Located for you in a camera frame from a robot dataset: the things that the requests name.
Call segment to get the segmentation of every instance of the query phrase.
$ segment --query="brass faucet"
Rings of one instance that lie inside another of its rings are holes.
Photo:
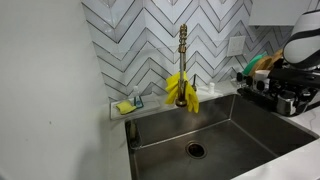
[[[187,105],[185,98],[187,81],[184,80],[184,71],[186,70],[186,40],[187,40],[187,25],[182,24],[180,26],[179,35],[179,49],[180,53],[180,79],[178,80],[178,98],[176,99],[176,105],[179,107],[184,107]]]

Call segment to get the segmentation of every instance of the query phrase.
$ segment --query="white wall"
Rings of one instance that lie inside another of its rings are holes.
[[[104,88],[79,0],[0,0],[0,180],[106,179]]]

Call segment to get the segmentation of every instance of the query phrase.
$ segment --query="chevron tile backsplash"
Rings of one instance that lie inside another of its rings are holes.
[[[165,79],[179,71],[179,27],[188,26],[187,75],[197,85],[234,78],[257,54],[273,54],[291,27],[248,26],[252,0],[83,0],[111,101],[165,94]],[[229,38],[246,36],[244,53],[226,57]]]

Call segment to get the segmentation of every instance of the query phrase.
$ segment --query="stainless steel sink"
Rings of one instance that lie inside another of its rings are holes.
[[[125,126],[133,180],[231,179],[319,138],[238,95]]]

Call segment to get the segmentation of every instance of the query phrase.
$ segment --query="drain strainer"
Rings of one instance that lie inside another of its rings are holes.
[[[186,146],[188,155],[195,159],[202,159],[206,157],[207,150],[205,147],[198,142],[191,142]]]

